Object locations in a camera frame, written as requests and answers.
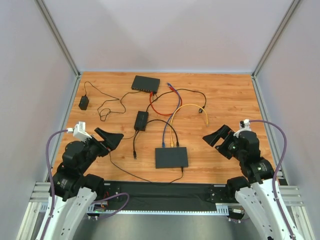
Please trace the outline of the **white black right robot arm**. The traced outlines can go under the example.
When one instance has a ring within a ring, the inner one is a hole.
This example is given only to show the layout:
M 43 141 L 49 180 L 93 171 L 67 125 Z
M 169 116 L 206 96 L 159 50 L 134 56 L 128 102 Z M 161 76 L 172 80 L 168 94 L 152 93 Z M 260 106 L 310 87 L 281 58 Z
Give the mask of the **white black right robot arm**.
M 223 125 L 203 140 L 227 159 L 239 162 L 242 176 L 227 180 L 229 196 L 240 203 L 263 240 L 302 240 L 281 196 L 276 169 L 261 156 L 260 141 L 250 120 L 239 130 Z

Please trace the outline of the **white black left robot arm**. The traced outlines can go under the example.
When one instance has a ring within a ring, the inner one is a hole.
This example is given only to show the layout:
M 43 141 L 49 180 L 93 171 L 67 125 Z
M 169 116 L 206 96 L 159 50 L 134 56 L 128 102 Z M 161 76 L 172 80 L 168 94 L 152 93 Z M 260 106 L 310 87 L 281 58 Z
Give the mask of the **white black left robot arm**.
M 38 240 L 71 240 L 87 213 L 89 206 L 106 202 L 104 179 L 97 175 L 85 175 L 98 157 L 105 157 L 115 150 L 123 139 L 122 133 L 94 130 L 102 139 L 97 140 L 86 132 L 84 122 L 62 132 L 72 134 L 77 140 L 67 144 L 62 163 L 56 173 L 49 174 L 49 197 Z

